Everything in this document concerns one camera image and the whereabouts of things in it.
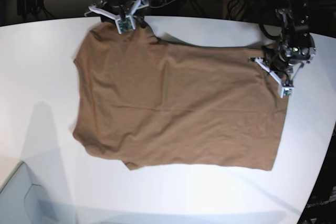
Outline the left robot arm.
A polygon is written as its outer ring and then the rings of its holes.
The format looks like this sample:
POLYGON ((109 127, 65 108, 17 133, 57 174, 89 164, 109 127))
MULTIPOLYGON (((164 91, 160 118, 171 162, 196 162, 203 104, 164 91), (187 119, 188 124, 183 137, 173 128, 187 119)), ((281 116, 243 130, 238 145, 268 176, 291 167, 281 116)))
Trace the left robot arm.
POLYGON ((264 24, 262 33, 275 41, 273 48, 262 47, 263 57, 250 58, 266 71, 278 84, 282 96, 294 89, 294 79, 299 71, 316 55, 316 46, 309 28, 308 0, 275 0, 276 16, 280 20, 278 36, 270 35, 264 24))

